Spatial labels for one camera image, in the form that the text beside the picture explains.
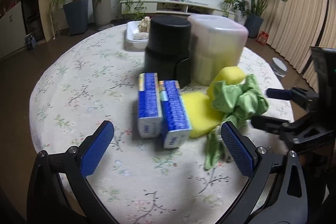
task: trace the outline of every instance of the dark blue flower pot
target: dark blue flower pot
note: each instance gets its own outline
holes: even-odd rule
[[[81,34],[87,31],[87,8],[89,0],[78,0],[63,5],[68,22],[70,35]]]
[[[261,17],[258,17],[256,15],[248,16],[244,26],[248,29],[250,38],[256,38],[258,36],[260,27],[263,22],[264,19]]]

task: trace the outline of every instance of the white tray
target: white tray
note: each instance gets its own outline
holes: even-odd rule
[[[136,48],[145,48],[148,43],[148,39],[134,40],[133,35],[139,32],[138,25],[140,21],[131,21],[127,23],[126,28],[126,41],[133,44]]]

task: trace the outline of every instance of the round table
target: round table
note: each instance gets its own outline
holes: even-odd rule
[[[65,152],[109,120],[115,127],[114,138],[87,180],[112,215],[121,224],[213,224],[235,200],[247,177],[234,162],[220,161],[204,171],[205,136],[173,150],[163,149],[159,139],[140,138],[137,78],[144,52],[125,44],[125,30],[120,25],[84,39],[43,73],[30,98],[34,147],[49,154]],[[282,89],[268,63],[251,50],[244,48],[239,66],[256,75],[263,92]],[[206,87],[190,84],[182,90],[205,92]],[[265,115],[293,121],[289,102],[268,101]],[[276,135],[250,124],[243,131],[256,146],[287,151]],[[65,175],[61,178],[71,192]]]

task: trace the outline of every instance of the yellow sponge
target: yellow sponge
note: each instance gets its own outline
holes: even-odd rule
[[[221,69],[216,78],[212,81],[210,87],[207,90],[207,94],[211,100],[214,99],[213,96],[213,86],[216,82],[225,80],[227,85],[237,85],[245,79],[245,73],[237,66],[235,67],[225,67]]]
[[[191,138],[207,134],[221,123],[224,113],[212,108],[210,98],[202,92],[183,93],[182,100],[193,127]]]

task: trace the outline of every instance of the black cylindrical container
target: black cylindrical container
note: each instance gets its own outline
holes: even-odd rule
[[[145,72],[157,72],[159,80],[178,80],[183,87],[190,83],[191,24],[175,16],[151,19],[149,41],[145,52]]]

